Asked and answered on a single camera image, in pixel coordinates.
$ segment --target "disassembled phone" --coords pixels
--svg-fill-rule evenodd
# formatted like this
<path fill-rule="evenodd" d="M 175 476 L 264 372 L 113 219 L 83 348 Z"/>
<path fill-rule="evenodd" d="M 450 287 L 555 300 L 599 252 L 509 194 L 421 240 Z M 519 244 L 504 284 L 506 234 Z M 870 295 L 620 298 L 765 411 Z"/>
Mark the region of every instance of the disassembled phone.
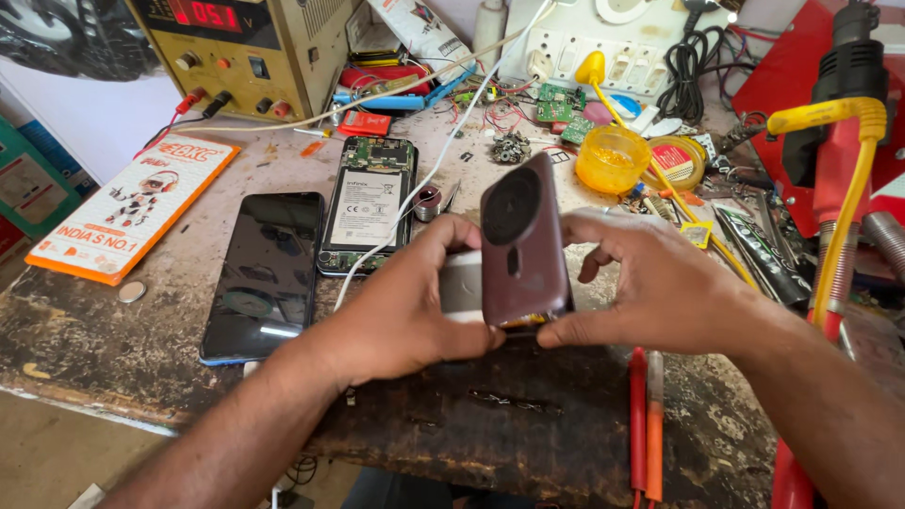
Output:
<path fill-rule="evenodd" d="M 324 197 L 242 200 L 198 357 L 209 366 L 266 359 L 308 329 Z"/>
<path fill-rule="evenodd" d="M 481 197 L 481 297 L 484 321 L 502 328 L 536 326 L 575 310 L 546 153 Z"/>
<path fill-rule="evenodd" d="M 403 200 L 417 184 L 418 149 L 407 139 L 350 136 L 343 146 L 327 227 L 318 253 L 318 270 L 346 275 L 352 265 L 387 236 Z M 356 275 L 368 275 L 408 244 L 412 215 L 395 229 L 395 238 L 373 254 Z"/>

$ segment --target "red digital display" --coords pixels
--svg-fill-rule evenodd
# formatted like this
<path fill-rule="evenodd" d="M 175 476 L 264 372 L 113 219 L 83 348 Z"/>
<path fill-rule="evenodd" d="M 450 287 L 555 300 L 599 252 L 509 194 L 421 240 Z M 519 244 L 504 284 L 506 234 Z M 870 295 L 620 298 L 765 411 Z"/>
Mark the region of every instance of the red digital display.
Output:
<path fill-rule="evenodd" d="M 180 24 L 242 32 L 235 10 L 228 5 L 198 2 L 196 0 L 169 0 L 169 3 L 173 9 L 173 16 L 176 17 L 176 21 Z"/>

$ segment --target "solder wire spool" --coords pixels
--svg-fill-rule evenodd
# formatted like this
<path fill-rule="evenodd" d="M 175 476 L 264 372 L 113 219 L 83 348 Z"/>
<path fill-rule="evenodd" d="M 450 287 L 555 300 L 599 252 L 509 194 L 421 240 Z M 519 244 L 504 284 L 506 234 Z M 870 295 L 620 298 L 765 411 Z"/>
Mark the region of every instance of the solder wire spool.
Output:
<path fill-rule="evenodd" d="M 417 201 L 414 202 L 414 216 L 419 221 L 430 223 L 435 217 L 440 215 L 440 203 L 443 201 L 443 195 L 440 189 L 434 186 L 424 186 L 418 193 Z"/>

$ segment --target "green circuit board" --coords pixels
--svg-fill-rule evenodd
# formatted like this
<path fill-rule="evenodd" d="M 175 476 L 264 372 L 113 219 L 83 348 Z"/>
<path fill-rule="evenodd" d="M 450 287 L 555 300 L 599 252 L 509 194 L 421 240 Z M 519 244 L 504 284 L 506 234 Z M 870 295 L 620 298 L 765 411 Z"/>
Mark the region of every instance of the green circuit board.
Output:
<path fill-rule="evenodd" d="M 565 101 L 538 102 L 538 122 L 569 122 L 572 105 Z"/>
<path fill-rule="evenodd" d="M 595 125 L 596 124 L 591 120 L 584 117 L 575 117 L 569 122 L 569 125 L 566 126 L 566 129 L 563 130 L 563 133 L 560 136 L 565 141 L 571 141 L 572 143 L 581 145 L 581 142 L 585 140 L 587 133 L 590 132 Z"/>
<path fill-rule="evenodd" d="M 353 137 L 342 155 L 342 166 L 396 172 L 411 170 L 414 164 L 414 145 L 403 139 Z"/>
<path fill-rule="evenodd" d="M 565 101 L 572 105 L 575 110 L 584 110 L 587 97 L 581 91 L 581 87 L 577 89 L 567 89 L 558 85 L 544 83 L 540 85 L 540 93 L 538 101 Z"/>
<path fill-rule="evenodd" d="M 355 251 L 337 251 L 337 252 L 329 252 L 329 259 L 323 264 L 328 269 L 339 269 L 340 271 L 347 272 L 348 269 L 358 261 L 358 258 L 364 256 L 364 253 L 359 253 Z M 372 254 L 370 258 L 368 258 L 358 269 L 360 273 L 370 273 L 378 268 L 380 268 L 387 260 L 389 260 L 388 255 L 384 254 Z"/>

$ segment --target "yellow plug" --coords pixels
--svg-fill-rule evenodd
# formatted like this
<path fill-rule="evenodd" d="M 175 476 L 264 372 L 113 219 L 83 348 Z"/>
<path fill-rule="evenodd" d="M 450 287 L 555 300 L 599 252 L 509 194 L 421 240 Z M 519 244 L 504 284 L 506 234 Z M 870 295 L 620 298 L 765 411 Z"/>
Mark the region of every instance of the yellow plug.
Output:
<path fill-rule="evenodd" d="M 603 53 L 593 52 L 585 58 L 584 62 L 575 71 L 575 81 L 590 85 L 599 83 L 606 76 L 606 57 Z"/>

